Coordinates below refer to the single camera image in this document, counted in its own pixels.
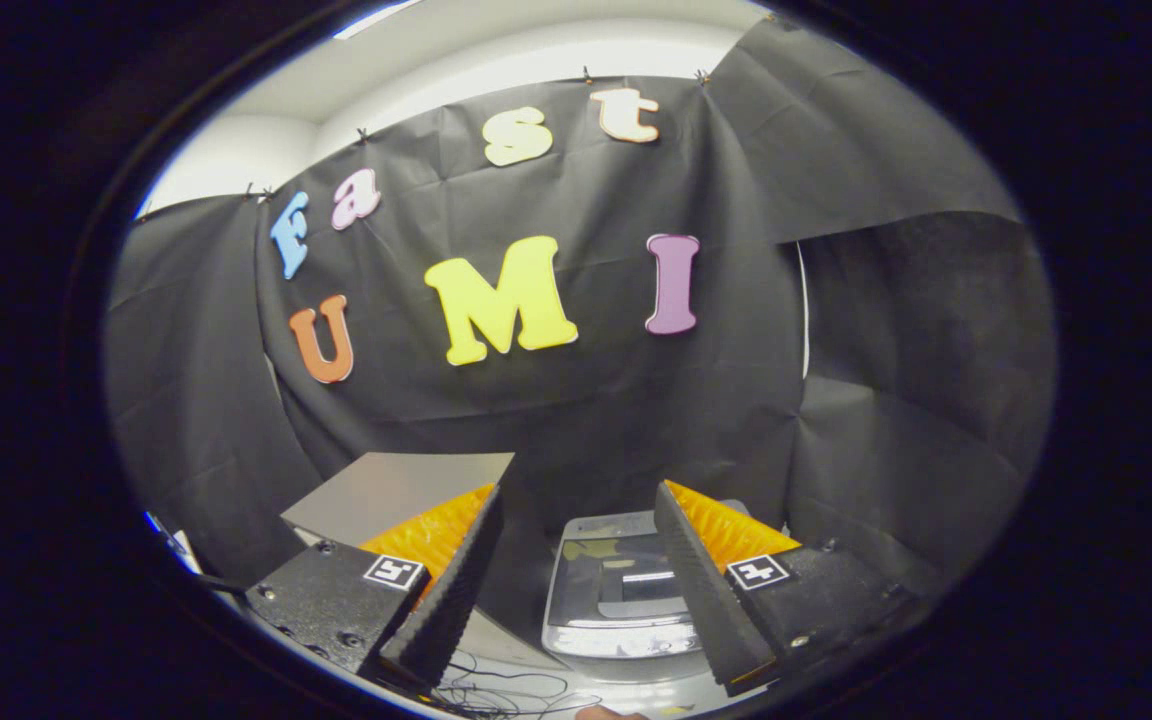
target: white wall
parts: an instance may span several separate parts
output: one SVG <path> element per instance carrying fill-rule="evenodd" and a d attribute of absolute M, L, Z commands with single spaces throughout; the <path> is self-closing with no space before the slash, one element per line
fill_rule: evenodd
<path fill-rule="evenodd" d="M 591 76 L 695 77 L 714 69 L 742 31 L 652 18 L 562 23 L 485 41 L 423 65 L 358 97 L 323 123 L 314 161 L 367 131 L 468 97 L 536 82 Z"/>
<path fill-rule="evenodd" d="M 426 109 L 505 88 L 582 76 L 691 78 L 712 70 L 744 29 L 659 18 L 602 18 L 539 26 L 444 55 L 370 88 L 332 118 L 220 114 L 180 150 L 142 213 L 196 197 L 279 188 L 309 165 Z"/>
<path fill-rule="evenodd" d="M 319 126 L 276 115 L 220 115 L 183 146 L 142 213 L 211 195 L 276 188 L 311 164 Z"/>

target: electronic device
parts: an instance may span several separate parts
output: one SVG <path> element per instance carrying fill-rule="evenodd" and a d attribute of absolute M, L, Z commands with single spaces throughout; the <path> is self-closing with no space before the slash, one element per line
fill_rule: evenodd
<path fill-rule="evenodd" d="M 641 683 L 708 670 L 652 511 L 567 523 L 544 623 L 545 650 L 591 679 Z"/>

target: orange letter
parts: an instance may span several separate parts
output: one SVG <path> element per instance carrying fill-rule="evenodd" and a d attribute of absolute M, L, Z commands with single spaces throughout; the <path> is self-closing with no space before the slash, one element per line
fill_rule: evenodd
<path fill-rule="evenodd" d="M 305 370 L 319 382 L 340 382 L 353 372 L 353 347 L 349 344 L 349 328 L 344 324 L 344 296 L 333 295 L 323 302 L 320 310 L 328 319 L 332 331 L 332 342 L 338 347 L 338 356 L 328 363 L 323 357 L 319 338 L 314 336 L 314 310 L 306 306 L 300 313 L 293 314 L 287 324 L 296 334 L 296 346 L 301 348 L 301 358 L 305 361 Z"/>

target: letter i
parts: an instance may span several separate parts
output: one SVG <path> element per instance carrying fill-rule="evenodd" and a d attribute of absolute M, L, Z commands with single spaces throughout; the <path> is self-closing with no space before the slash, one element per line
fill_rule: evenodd
<path fill-rule="evenodd" d="M 691 314 L 691 259 L 700 241 L 690 234 L 654 234 L 647 251 L 657 256 L 657 306 L 646 323 L 649 333 L 673 334 L 696 325 Z"/>

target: black cable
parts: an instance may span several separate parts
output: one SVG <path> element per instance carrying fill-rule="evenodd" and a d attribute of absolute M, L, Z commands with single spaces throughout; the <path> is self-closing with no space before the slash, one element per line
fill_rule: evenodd
<path fill-rule="evenodd" d="M 554 707 L 560 702 L 566 702 L 571 697 L 581 697 L 582 694 L 568 692 L 571 689 L 571 684 L 568 683 L 566 679 L 560 679 L 558 675 L 550 675 L 548 673 L 508 674 L 494 673 L 493 670 L 479 670 L 479 659 L 468 652 L 465 652 L 465 655 L 468 655 L 472 666 L 465 667 L 463 665 L 456 665 L 456 662 L 448 662 L 448 667 L 462 670 L 463 674 L 457 679 L 449 680 L 447 684 L 435 688 L 434 692 L 432 692 L 435 697 L 435 702 L 431 702 L 430 705 L 448 712 L 456 712 L 456 714 L 462 717 L 471 717 L 475 720 L 505 720 L 507 717 L 536 717 L 536 720 L 543 720 L 545 715 L 552 714 L 552 712 L 579 710 L 582 707 L 599 705 L 599 703 L 602 702 L 602 697 L 596 696 L 596 694 L 584 694 L 586 697 L 593 699 L 591 702 L 581 703 L 579 705 Z M 562 683 L 562 689 L 559 689 L 559 691 L 553 694 L 528 694 L 521 691 L 506 691 L 506 689 L 479 688 L 475 683 L 470 683 L 468 687 L 462 685 L 461 683 L 465 682 L 470 675 L 485 675 L 493 676 L 493 679 L 506 680 L 550 679 L 556 680 L 558 683 Z M 511 698 L 544 702 L 545 705 L 541 710 L 524 710 Z"/>

